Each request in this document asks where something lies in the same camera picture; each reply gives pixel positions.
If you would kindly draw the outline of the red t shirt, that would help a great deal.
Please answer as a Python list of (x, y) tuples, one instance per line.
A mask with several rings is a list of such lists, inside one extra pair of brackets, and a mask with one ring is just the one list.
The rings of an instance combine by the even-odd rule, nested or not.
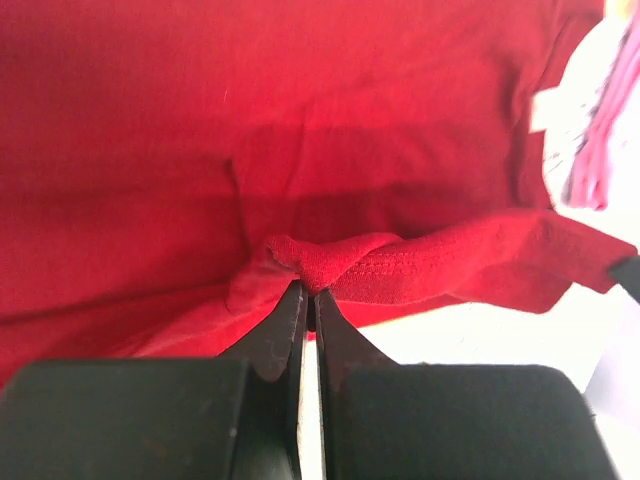
[(293, 280), (358, 326), (604, 293), (533, 95), (599, 1), (5, 1), (1, 377), (204, 356)]

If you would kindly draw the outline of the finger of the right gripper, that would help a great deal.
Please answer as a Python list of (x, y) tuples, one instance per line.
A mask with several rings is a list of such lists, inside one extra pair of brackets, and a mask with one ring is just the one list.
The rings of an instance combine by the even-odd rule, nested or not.
[(640, 256), (638, 254), (618, 262), (608, 270), (608, 274), (631, 298), (640, 303)]

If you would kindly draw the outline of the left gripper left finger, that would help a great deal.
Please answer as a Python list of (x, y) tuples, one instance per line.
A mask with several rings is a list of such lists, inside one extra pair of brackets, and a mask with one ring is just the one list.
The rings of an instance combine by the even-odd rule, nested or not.
[(5, 479), (297, 479), (308, 295), (207, 358), (58, 360), (1, 396)]

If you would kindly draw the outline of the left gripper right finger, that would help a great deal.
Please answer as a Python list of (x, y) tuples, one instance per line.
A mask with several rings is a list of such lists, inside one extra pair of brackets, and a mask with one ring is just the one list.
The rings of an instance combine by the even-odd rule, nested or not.
[(572, 382), (540, 365), (401, 365), (314, 299), (330, 479), (602, 480), (616, 472)]

